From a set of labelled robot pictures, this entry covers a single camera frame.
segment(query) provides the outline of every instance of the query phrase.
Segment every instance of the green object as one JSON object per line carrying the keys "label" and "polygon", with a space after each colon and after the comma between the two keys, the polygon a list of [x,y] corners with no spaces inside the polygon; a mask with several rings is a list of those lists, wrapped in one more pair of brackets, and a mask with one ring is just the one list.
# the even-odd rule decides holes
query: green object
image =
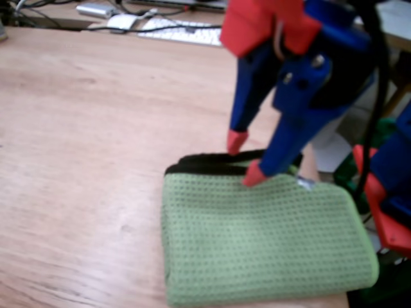
{"label": "green object", "polygon": [[241,185],[244,167],[199,164],[180,163],[164,179],[170,306],[306,298],[377,280],[374,250],[343,189],[308,190],[291,175],[249,189]]}
{"label": "green object", "polygon": [[[395,119],[381,119],[376,127],[374,136],[372,138],[371,146],[373,148],[379,148],[387,139],[396,131]],[[334,183],[343,187],[349,193],[353,194],[357,187],[357,184],[353,181],[353,178],[358,174],[357,166],[355,164],[354,156],[352,153],[344,159],[339,165],[337,170],[333,174]],[[366,214],[370,211],[367,198],[363,193],[361,198],[356,203],[357,209],[360,214]]]}

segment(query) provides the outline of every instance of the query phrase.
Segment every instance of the table surface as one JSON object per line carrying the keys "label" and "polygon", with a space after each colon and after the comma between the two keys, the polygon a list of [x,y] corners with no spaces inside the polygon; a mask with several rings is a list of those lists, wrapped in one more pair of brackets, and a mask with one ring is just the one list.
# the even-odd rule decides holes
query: table surface
{"label": "table surface", "polygon": [[[107,0],[90,0],[88,2],[108,4]],[[48,16],[57,19],[64,26],[102,26],[107,21],[90,16],[84,16],[75,10],[76,3],[65,5],[47,5],[39,8],[40,11]],[[125,4],[132,11],[151,8],[152,6],[143,6],[137,4]],[[159,8],[162,12],[172,12],[175,8]],[[382,20],[382,28],[386,34],[387,42],[390,46],[411,52],[411,3],[393,0],[378,5],[378,11]],[[38,16],[37,14],[27,11],[24,12],[29,16]],[[224,14],[209,12],[186,12],[172,19],[183,21],[201,21],[212,24],[222,24]]]}
{"label": "table surface", "polygon": [[[0,307],[166,307],[163,172],[224,150],[224,49],[8,28],[0,45]],[[278,114],[265,104],[247,148]],[[316,178],[310,147],[303,175]],[[346,308],[345,294],[237,307]]]}

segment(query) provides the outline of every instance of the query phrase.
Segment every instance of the white keyboard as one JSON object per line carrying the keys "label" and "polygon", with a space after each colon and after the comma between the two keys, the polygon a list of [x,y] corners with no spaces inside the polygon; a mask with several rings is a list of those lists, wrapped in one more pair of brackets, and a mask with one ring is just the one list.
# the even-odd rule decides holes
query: white keyboard
{"label": "white keyboard", "polygon": [[[151,18],[141,29],[149,30],[160,27],[176,26],[182,24],[183,26],[209,26],[202,22],[191,21],[169,21],[163,18]],[[159,30],[154,32],[139,33],[141,37],[149,37],[152,39],[161,40],[177,40],[179,42],[205,44],[213,46],[221,46],[220,42],[221,29],[199,29],[194,33],[187,32],[185,28],[175,28],[167,30]]]}

